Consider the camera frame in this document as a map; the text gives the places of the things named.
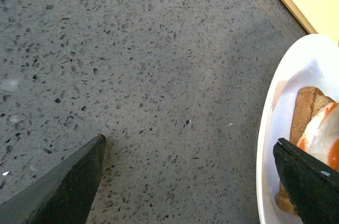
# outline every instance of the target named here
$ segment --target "bread crust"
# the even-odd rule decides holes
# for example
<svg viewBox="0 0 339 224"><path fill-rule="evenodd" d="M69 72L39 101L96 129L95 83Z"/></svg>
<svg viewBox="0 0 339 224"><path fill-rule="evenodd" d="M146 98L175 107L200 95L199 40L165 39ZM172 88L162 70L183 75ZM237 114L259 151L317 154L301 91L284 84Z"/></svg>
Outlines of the bread crust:
<svg viewBox="0 0 339 224"><path fill-rule="evenodd" d="M297 145L298 140L304 133L307 124L328 103L335 102L317 87L309 86L298 91L296 106L293 113L290 142ZM275 196L277 206L292 215L297 216L295 206L291 203L290 197L284 186L280 183L280 192Z"/></svg>

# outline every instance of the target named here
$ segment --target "white plate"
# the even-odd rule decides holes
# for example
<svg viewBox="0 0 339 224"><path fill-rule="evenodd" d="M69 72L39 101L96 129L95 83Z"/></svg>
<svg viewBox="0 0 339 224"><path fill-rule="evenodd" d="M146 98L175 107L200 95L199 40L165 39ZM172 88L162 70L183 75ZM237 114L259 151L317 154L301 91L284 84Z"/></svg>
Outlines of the white plate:
<svg viewBox="0 0 339 224"><path fill-rule="evenodd" d="M279 177L273 146L278 138L290 138L297 93L305 86L317 86L325 95L339 101L339 48L326 36L311 34L295 42L272 79L257 145L256 192L261 224L302 223L299 217L276 206Z"/></svg>

